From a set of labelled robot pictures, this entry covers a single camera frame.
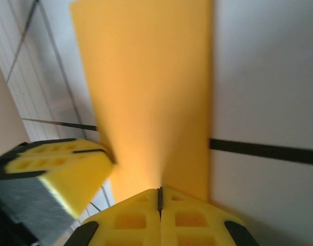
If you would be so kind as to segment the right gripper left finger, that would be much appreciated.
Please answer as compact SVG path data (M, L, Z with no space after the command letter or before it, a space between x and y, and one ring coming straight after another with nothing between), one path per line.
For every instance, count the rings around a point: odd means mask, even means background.
M89 218L68 246L161 246L158 190L148 189Z

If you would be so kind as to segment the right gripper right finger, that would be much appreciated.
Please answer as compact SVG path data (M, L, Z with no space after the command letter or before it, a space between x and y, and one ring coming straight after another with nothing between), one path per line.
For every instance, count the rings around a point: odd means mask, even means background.
M160 188L161 246L258 246L241 219L173 188Z

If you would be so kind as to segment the orange paper sheet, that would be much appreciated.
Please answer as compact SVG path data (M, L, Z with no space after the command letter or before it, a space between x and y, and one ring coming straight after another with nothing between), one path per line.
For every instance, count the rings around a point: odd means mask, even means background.
M210 198L213 0L76 0L71 17L114 199Z

